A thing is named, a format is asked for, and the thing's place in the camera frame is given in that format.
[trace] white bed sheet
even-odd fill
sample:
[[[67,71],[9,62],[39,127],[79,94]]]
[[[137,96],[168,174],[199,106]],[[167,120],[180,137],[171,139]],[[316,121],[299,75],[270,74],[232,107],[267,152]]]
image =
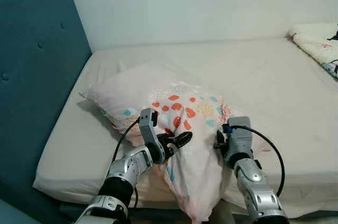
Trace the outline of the white bed sheet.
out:
[[[170,59],[223,93],[250,116],[252,127],[280,149],[286,167],[281,202],[289,217],[338,210],[338,82],[287,39],[116,48],[93,54],[45,147],[34,187],[59,200],[89,202],[101,186],[118,134],[78,92],[122,67]],[[125,143],[120,154],[130,145]],[[270,184],[280,168],[271,149],[257,151]],[[244,208],[235,179],[223,198]],[[140,207],[175,208],[166,185],[146,173],[137,185]]]

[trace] patterned pillowcase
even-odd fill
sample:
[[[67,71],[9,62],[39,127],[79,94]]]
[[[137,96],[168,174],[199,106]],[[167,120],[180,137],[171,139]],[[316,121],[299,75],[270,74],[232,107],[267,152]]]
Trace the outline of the patterned pillowcase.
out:
[[[157,134],[192,131],[192,140],[168,163],[156,166],[156,172],[176,195],[182,210],[194,220],[208,219],[219,201],[222,180],[222,166],[213,149],[215,133],[231,114],[221,96],[155,62],[121,72],[83,96],[94,101],[120,133],[147,107],[158,112]],[[133,145],[144,143],[138,125],[127,139]]]

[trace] bed frame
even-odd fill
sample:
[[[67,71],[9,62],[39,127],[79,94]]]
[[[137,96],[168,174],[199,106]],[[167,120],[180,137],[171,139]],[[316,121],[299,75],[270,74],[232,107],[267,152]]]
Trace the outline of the bed frame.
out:
[[[0,198],[69,223],[32,188],[40,155],[91,50],[73,0],[0,0]]]

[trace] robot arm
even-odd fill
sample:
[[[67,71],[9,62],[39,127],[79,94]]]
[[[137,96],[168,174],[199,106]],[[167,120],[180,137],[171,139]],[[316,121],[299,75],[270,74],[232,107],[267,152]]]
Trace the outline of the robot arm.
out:
[[[269,186],[266,174],[254,160],[251,143],[252,133],[243,129],[232,129],[231,126],[250,127],[249,117],[229,118],[223,125],[223,132],[228,134],[227,142],[218,133],[216,148],[220,148],[225,165],[234,170],[237,186],[244,196],[245,204],[252,221],[256,224],[289,223],[278,197]]]
[[[169,143],[180,148],[192,138],[191,132],[184,132],[178,137],[156,135],[153,128],[156,124],[155,110],[147,108],[141,111],[139,127],[145,145],[112,162],[98,195],[83,211],[76,224],[130,223],[128,206],[140,176],[149,170],[153,163],[164,163],[174,155],[174,150],[168,147]]]

